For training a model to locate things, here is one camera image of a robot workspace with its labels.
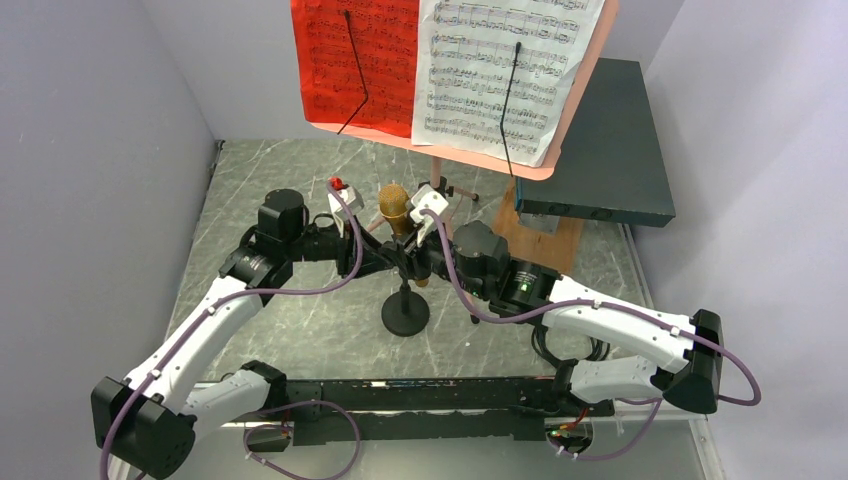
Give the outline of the white sheet music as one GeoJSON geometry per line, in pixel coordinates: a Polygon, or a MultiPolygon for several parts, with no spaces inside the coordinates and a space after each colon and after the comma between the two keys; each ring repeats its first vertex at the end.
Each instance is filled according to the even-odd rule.
{"type": "Polygon", "coordinates": [[[602,1],[423,1],[411,142],[541,165],[602,1]]]}

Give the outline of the red sheet music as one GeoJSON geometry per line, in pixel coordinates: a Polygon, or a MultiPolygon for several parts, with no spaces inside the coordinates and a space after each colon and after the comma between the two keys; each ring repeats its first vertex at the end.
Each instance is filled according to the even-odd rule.
{"type": "Polygon", "coordinates": [[[305,120],[410,137],[419,8],[418,1],[292,1],[305,120]]]}

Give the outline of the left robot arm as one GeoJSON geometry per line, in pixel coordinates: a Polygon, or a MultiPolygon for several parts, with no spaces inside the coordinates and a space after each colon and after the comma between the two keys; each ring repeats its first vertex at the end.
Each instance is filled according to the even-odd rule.
{"type": "Polygon", "coordinates": [[[165,342],[121,379],[91,395],[102,479],[166,479],[194,446],[222,425],[256,413],[279,417],[285,375],[249,362],[201,391],[195,385],[230,339],[276,296],[318,296],[365,276],[366,235],[359,191],[327,182],[331,226],[309,224],[302,195],[269,192],[257,224],[222,265],[205,297],[165,342]]]}

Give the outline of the gold metal tube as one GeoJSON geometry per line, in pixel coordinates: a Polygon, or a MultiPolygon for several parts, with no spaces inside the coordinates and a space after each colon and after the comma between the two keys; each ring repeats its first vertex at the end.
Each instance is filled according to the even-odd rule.
{"type": "Polygon", "coordinates": [[[397,253],[404,253],[404,240],[414,232],[415,228],[409,217],[407,203],[410,197],[406,189],[397,183],[390,183],[379,190],[377,200],[380,215],[392,230],[392,239],[395,241],[394,247],[397,253]]]}

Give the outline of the black round-base stand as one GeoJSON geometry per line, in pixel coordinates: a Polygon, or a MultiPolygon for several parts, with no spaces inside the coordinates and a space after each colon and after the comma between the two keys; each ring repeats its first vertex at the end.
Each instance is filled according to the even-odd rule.
{"type": "Polygon", "coordinates": [[[382,305],[383,325],[393,335],[412,337],[426,328],[430,318],[427,301],[410,286],[410,281],[420,280],[421,264],[414,251],[399,240],[386,242],[382,251],[393,262],[401,279],[398,291],[389,295],[382,305]]]}

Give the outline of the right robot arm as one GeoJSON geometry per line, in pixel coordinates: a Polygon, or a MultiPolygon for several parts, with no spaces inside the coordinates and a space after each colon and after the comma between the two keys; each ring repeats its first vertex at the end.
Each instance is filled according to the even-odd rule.
{"type": "Polygon", "coordinates": [[[563,360],[551,388],[557,411],[574,415],[618,398],[661,398],[697,414],[713,414],[729,353],[721,318],[700,309],[672,314],[617,299],[567,275],[510,255],[505,238],[479,221],[449,238],[427,216],[399,237],[402,265],[412,278],[451,283],[478,321],[564,329],[630,351],[621,360],[563,360]]]}

